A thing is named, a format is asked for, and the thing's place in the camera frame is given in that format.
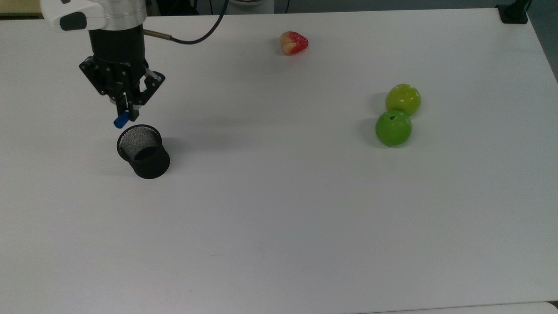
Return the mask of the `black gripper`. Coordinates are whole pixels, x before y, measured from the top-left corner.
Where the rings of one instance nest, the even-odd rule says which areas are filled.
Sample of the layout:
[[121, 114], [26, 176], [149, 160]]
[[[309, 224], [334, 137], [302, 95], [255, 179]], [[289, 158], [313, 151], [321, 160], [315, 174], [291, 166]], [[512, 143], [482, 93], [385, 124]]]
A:
[[119, 31], [91, 30], [89, 38], [92, 56], [80, 64], [82, 73], [100, 95], [115, 103], [117, 117], [128, 112], [134, 122], [140, 108], [166, 80], [149, 68], [143, 25]]

